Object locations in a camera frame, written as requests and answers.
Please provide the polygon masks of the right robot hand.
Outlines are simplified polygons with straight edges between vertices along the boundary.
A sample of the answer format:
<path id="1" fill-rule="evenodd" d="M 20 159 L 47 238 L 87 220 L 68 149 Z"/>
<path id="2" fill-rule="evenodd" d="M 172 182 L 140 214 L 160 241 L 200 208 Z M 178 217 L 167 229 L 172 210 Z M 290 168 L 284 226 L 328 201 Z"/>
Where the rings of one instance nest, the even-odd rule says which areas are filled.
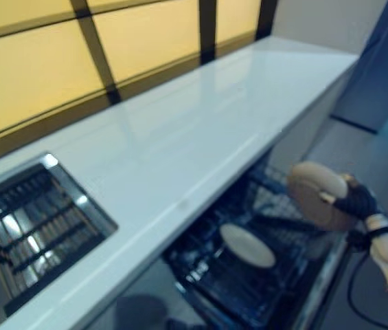
<path id="1" fill-rule="evenodd" d="M 325 203 L 363 221 L 380 214 L 380 207 L 374 194 L 365 185 L 353 175 L 343 174 L 341 178 L 347 184 L 346 196 L 339 198 L 327 192 L 320 192 L 319 196 Z"/>

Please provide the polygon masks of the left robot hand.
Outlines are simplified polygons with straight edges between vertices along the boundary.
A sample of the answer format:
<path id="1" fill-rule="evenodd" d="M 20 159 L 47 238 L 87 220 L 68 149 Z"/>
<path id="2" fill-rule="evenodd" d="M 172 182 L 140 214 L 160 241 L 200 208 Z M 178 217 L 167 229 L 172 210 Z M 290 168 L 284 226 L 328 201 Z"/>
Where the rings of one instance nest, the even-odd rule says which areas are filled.
<path id="1" fill-rule="evenodd" d="M 166 330 L 208 330 L 203 324 L 188 324 L 181 320 L 169 318 L 166 320 Z"/>

